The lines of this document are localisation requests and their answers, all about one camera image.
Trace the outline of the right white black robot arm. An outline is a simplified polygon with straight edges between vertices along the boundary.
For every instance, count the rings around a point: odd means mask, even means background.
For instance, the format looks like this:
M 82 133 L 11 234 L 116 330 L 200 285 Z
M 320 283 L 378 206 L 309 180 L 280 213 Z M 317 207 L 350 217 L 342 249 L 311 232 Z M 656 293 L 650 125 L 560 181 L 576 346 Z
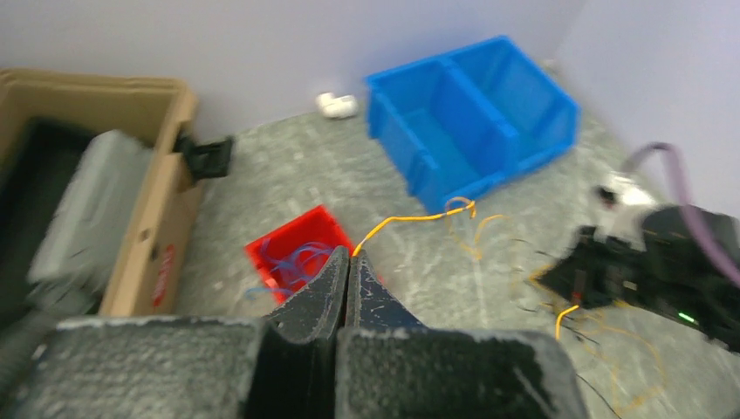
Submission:
M 739 288 L 709 261 L 676 206 L 641 219 L 634 239 L 582 226 L 571 253 L 539 283 L 584 309 L 625 302 L 739 351 Z

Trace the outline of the red plastic bin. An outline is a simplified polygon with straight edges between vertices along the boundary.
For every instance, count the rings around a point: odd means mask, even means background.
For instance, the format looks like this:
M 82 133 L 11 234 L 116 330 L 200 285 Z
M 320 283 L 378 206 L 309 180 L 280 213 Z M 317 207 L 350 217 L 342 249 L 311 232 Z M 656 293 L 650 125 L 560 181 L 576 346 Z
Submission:
M 277 304 L 284 303 L 319 273 L 337 247 L 354 249 L 337 219 L 320 204 L 244 246 L 263 284 L 247 293 L 267 292 Z

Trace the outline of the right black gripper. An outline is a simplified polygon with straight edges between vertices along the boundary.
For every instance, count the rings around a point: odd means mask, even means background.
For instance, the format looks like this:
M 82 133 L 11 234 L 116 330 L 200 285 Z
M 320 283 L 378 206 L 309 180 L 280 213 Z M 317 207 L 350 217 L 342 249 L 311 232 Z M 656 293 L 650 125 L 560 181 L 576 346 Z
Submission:
M 623 301 L 645 310 L 654 308 L 645 251 L 609 237 L 594 238 L 594 226 L 581 226 L 574 233 L 570 252 L 538 277 L 547 290 L 584 309 L 610 306 Z

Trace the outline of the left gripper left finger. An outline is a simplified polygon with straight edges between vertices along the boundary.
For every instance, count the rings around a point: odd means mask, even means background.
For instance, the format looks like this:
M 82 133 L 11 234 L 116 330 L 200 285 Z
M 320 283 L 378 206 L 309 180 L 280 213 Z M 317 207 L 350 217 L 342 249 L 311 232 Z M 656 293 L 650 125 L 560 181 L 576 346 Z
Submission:
M 4 418 L 330 418 L 350 257 L 338 247 L 262 318 L 79 316 L 29 322 L 41 339 Z

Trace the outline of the white pipe elbow fitting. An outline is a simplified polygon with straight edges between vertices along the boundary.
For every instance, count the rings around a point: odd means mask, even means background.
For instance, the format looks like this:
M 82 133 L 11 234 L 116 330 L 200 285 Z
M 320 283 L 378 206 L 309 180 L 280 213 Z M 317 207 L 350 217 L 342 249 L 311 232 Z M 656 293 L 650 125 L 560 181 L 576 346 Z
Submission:
M 337 97 L 333 93 L 321 93 L 315 102 L 320 114 L 327 119 L 351 118 L 359 111 L 359 103 L 351 94 Z

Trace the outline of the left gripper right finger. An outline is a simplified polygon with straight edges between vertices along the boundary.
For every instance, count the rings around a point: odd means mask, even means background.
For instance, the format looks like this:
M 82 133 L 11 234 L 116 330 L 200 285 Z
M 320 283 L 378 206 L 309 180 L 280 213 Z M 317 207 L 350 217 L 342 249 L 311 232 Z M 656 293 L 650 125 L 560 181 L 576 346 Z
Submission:
M 336 346 L 338 418 L 586 418 L 575 368 L 549 334 L 424 326 L 350 260 Z

